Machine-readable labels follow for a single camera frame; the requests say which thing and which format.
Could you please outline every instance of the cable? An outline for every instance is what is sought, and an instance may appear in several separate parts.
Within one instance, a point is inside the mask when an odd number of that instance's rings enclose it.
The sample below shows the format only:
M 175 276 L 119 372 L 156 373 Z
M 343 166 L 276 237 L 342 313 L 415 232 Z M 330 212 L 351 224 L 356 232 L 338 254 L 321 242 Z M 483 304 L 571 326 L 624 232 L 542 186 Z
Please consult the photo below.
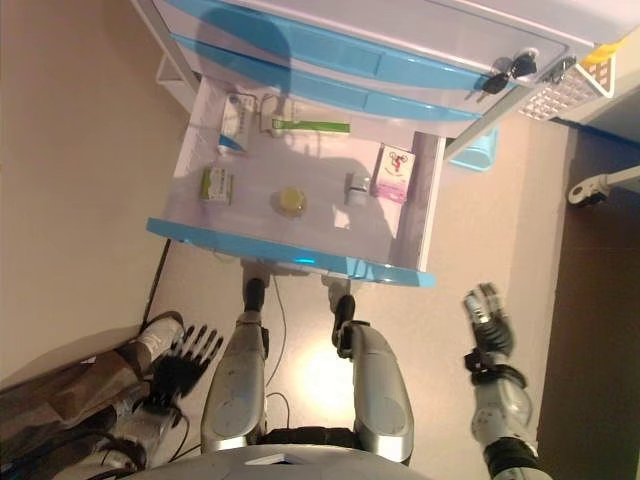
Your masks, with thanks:
M 287 397 L 285 397 L 284 393 L 282 392 L 271 392 L 269 395 L 267 395 L 267 398 L 274 395 L 278 395 L 282 398 L 282 400 L 284 400 L 284 404 L 287 406 L 287 428 L 291 428 L 291 423 L 289 422 L 289 420 L 291 419 L 291 408 L 289 407 L 289 400 L 287 400 Z
M 132 473 L 134 472 L 126 468 L 114 468 L 113 470 L 107 470 L 106 472 L 96 473 L 94 476 L 89 477 L 86 480 L 104 480 L 105 478 L 111 478 L 114 476 L 120 478 L 121 476 L 124 476 L 124 474 L 131 475 Z
M 156 267 L 156 274 L 153 276 L 153 283 L 151 284 L 151 290 L 149 290 L 149 297 L 147 297 L 147 304 L 144 307 L 144 314 L 142 315 L 142 327 L 140 328 L 140 331 L 144 330 L 144 327 L 147 326 L 147 320 L 149 319 L 149 312 L 151 312 L 151 304 L 153 303 L 153 299 L 156 296 L 156 290 L 158 289 L 158 284 L 160 283 L 160 275 L 162 275 L 164 264 L 167 261 L 167 254 L 169 253 L 170 246 L 171 246 L 171 239 L 167 238 L 167 241 L 164 242 L 164 247 L 162 248 L 162 254 L 160 255 L 158 266 Z
M 185 421 L 187 428 L 184 430 L 184 436 L 182 437 L 180 445 L 178 445 L 178 448 L 176 449 L 176 453 L 171 456 L 169 462 L 167 463 L 173 462 L 176 458 L 178 458 L 178 454 L 180 453 L 180 450 L 182 450 L 182 447 L 184 447 L 184 442 L 187 441 L 187 437 L 189 436 L 189 430 L 191 430 L 191 422 L 189 421 L 189 418 L 184 413 L 182 413 L 182 411 L 180 412 L 180 417 Z
M 171 460 L 169 460 L 167 463 L 171 463 L 171 462 L 175 462 L 176 460 L 181 459 L 182 457 L 184 457 L 185 455 L 189 455 L 191 452 L 193 452 L 195 449 L 200 448 L 202 444 L 199 443 L 198 445 L 195 445 L 191 448 L 188 448 L 187 450 L 185 450 L 184 452 L 182 452 L 180 455 L 178 455 L 175 458 L 172 458 Z
M 280 305 L 280 311 L 282 312 L 282 328 L 283 328 L 282 348 L 280 348 L 280 354 L 278 355 L 278 360 L 276 361 L 276 366 L 273 369 L 273 372 L 271 372 L 271 376 L 267 380 L 267 383 L 265 383 L 265 387 L 269 386 L 269 384 L 271 383 L 271 380 L 273 380 L 273 377 L 275 376 L 276 372 L 278 371 L 278 367 L 280 367 L 280 362 L 282 361 L 282 356 L 284 355 L 284 346 L 287 343 L 287 316 L 284 313 L 284 306 L 282 305 L 282 298 L 280 298 L 280 288 L 278 287 L 278 279 L 275 276 L 273 276 L 273 285 L 276 287 L 276 296 L 278 297 L 278 304 Z
M 40 447 L 30 451 L 29 453 L 23 455 L 22 457 L 19 457 L 13 460 L 10 466 L 8 467 L 8 470 L 6 472 L 3 470 L 2 472 L 3 476 L 5 473 L 15 472 L 16 470 L 22 468 L 22 466 L 35 462 L 36 460 L 40 460 L 41 458 L 51 454 L 54 450 L 57 450 L 60 447 L 64 447 L 69 443 L 75 442 L 76 440 L 87 437 L 89 435 L 99 435 L 103 438 L 106 438 L 116 446 L 122 444 L 122 442 L 120 442 L 120 440 L 118 440 L 116 437 L 114 437 L 110 433 L 103 432 L 102 430 L 94 430 L 94 429 L 80 430 L 79 432 L 74 432 L 72 435 L 69 435 L 68 437 L 63 438 L 57 443 L 50 442 L 48 444 L 41 445 Z M 138 462 L 135 459 L 130 458 L 130 460 L 134 464 L 136 465 L 138 464 Z

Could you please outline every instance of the small box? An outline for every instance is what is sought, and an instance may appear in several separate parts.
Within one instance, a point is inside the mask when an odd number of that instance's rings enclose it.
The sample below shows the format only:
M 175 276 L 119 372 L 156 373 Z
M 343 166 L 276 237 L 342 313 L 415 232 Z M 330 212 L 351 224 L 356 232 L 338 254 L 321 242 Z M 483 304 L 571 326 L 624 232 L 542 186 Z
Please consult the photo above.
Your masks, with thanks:
M 415 159 L 411 152 L 383 145 L 375 180 L 376 196 L 404 203 Z
M 218 151 L 246 153 L 249 148 L 249 133 L 256 113 L 256 97 L 230 93 L 224 102 Z
M 233 175 L 220 167 L 206 167 L 202 172 L 200 198 L 215 203 L 231 203 Z

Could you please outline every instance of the beige wall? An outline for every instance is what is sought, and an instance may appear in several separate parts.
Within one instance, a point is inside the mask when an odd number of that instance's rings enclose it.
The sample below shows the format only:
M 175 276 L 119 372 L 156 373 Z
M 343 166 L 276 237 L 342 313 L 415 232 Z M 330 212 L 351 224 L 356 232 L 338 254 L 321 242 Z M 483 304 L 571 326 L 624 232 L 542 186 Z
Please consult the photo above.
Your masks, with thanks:
M 127 0 L 3 1 L 2 60 L 6 385 L 139 324 L 163 244 L 145 221 L 187 115 L 153 83 L 160 51 Z

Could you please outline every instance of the blue drawer trim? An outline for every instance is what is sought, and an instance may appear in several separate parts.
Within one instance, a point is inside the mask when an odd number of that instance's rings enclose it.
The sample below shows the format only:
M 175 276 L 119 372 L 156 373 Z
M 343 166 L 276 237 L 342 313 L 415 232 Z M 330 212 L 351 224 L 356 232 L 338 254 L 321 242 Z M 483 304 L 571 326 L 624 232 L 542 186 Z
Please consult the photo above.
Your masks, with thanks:
M 214 249 L 236 257 L 296 264 L 301 267 L 306 266 L 346 275 L 355 280 L 415 287 L 433 287 L 436 283 L 435 277 L 429 273 L 381 265 L 359 258 L 341 257 L 306 248 L 281 245 L 241 235 L 190 227 L 158 218 L 148 219 L 147 230 L 179 242 Z
M 409 98 L 396 97 L 320 75 L 292 70 L 179 35 L 172 36 L 184 47 L 218 65 L 263 85 L 279 88 L 285 95 L 292 93 L 347 110 L 418 121 L 467 122 L 482 117 L 479 113 L 464 112 L 417 102 Z
M 217 0 L 168 1 L 264 51 L 350 75 L 446 90 L 475 90 L 488 78 L 402 50 Z

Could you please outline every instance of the keys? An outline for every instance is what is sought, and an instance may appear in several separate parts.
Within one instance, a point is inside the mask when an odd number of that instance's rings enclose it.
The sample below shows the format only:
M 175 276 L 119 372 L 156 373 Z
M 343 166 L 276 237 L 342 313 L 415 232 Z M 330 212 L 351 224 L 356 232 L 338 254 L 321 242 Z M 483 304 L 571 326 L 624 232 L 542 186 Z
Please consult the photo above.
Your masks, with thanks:
M 484 82 L 484 84 L 482 85 L 482 93 L 476 101 L 480 103 L 487 95 L 495 95 L 497 93 L 500 93 L 502 90 L 504 90 L 504 87 L 507 86 L 507 83 L 509 83 L 508 73 L 498 73 L 494 75 L 486 82 Z
M 538 67 L 535 60 L 536 54 L 534 52 L 525 52 L 518 55 L 511 63 L 508 72 L 497 73 L 484 82 L 482 85 L 482 93 L 476 101 L 480 103 L 487 95 L 500 93 L 509 83 L 509 77 L 516 79 L 536 73 Z
M 538 71 L 536 56 L 533 52 L 526 52 L 516 57 L 509 69 L 512 78 L 525 77 Z

